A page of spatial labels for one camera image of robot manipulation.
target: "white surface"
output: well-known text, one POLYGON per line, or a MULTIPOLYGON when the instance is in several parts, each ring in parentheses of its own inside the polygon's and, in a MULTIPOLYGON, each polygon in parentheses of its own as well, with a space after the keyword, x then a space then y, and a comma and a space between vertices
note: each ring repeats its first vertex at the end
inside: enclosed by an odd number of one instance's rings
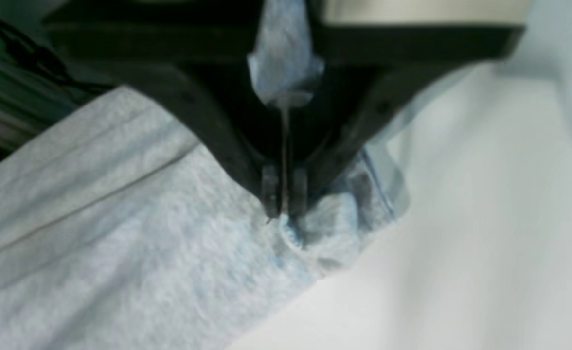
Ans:
POLYGON ((513 62, 479 66, 390 142, 400 229, 230 350, 572 350, 572 2, 542 3, 513 62))
POLYGON ((325 0, 326 24, 523 24, 531 0, 325 0))

